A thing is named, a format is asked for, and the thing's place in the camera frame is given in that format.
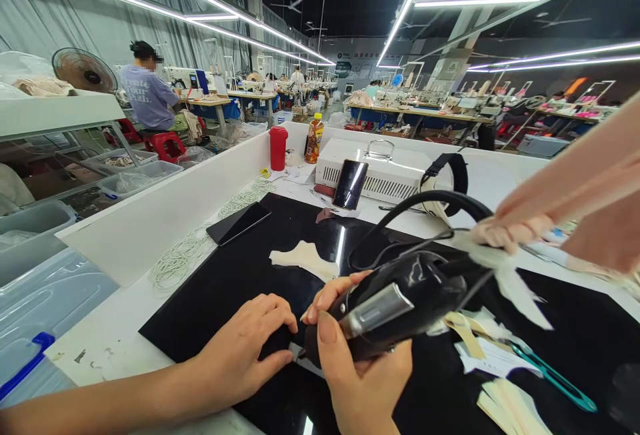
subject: ceiling fan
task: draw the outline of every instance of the ceiling fan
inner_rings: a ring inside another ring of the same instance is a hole
[[[558,25],[566,25],[569,23],[582,23],[584,21],[591,21],[593,18],[580,18],[580,19],[573,19],[573,20],[565,20],[565,21],[548,21],[548,20],[543,20],[543,19],[536,19],[536,20],[532,20],[534,23],[544,23],[545,26],[543,26],[541,29],[546,29],[546,28],[550,28],[553,26],[558,26]]]
[[[296,6],[298,6],[300,3],[302,3],[302,0],[292,1],[288,5],[281,5],[279,3],[272,3],[271,6],[282,6],[283,8],[289,8],[290,10],[293,10],[293,11],[296,11],[296,12],[302,14],[302,11],[300,11],[300,10],[298,10],[298,8],[296,8]]]

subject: red stool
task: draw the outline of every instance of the red stool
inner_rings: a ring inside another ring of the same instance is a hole
[[[173,131],[145,136],[147,151],[154,151],[162,161],[175,163],[180,155],[187,151],[182,141]]]
[[[120,125],[120,131],[122,131],[122,134],[125,136],[127,141],[130,141],[131,143],[140,143],[142,141],[129,118],[119,119],[118,124]]]

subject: smartphone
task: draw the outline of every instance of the smartphone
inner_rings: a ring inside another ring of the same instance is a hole
[[[345,160],[340,171],[338,186],[333,196],[333,205],[354,210],[358,208],[360,193],[365,185],[368,163],[362,161]]]
[[[210,226],[207,233],[218,246],[224,246],[269,215],[271,212],[256,202]]]

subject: scissors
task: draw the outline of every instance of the scissors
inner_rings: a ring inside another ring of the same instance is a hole
[[[542,375],[562,392],[568,399],[585,412],[596,413],[598,407],[596,407],[593,400],[578,390],[570,381],[552,369],[547,363],[542,360],[538,355],[533,353],[533,350],[529,347],[521,347],[514,343],[510,343],[509,346],[520,358],[527,360],[531,365],[536,367],[542,372]]]

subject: red thermos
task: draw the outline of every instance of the red thermos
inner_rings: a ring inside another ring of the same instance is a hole
[[[282,171],[285,169],[285,150],[287,149],[287,129],[281,126],[271,127],[271,169]]]

